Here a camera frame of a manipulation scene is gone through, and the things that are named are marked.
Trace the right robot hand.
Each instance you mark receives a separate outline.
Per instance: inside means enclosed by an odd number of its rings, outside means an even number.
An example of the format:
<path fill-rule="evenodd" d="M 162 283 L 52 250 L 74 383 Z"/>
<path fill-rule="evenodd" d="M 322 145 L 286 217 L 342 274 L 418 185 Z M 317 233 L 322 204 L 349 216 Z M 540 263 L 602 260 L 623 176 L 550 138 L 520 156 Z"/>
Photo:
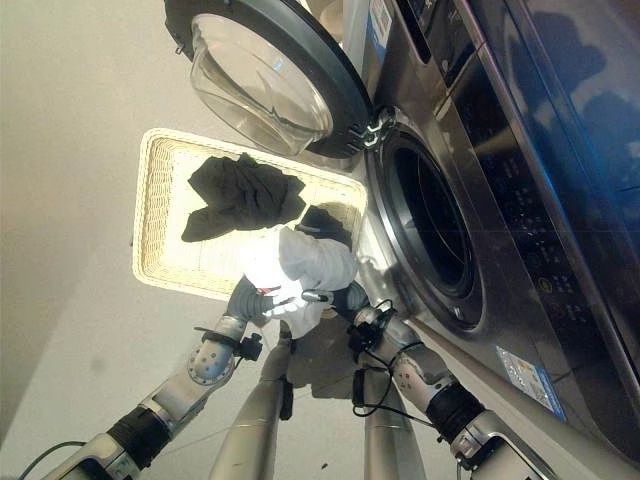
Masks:
<path fill-rule="evenodd" d="M 334 310 L 348 321 L 352 321 L 360 310 L 371 305 L 364 288 L 356 281 L 335 291 L 306 289 L 302 291 L 301 298 L 308 303 L 322 305 L 324 309 Z"/>

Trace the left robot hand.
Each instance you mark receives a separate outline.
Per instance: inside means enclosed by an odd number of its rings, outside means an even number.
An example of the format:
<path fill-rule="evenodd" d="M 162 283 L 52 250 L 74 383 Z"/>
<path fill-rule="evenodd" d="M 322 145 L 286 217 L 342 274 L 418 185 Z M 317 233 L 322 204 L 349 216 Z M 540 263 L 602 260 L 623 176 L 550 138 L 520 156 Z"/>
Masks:
<path fill-rule="evenodd" d="M 247 322 L 293 300 L 293 297 L 289 297 L 277 301 L 273 297 L 265 296 L 259 293 L 258 289 L 243 276 L 231 293 L 225 314 Z"/>

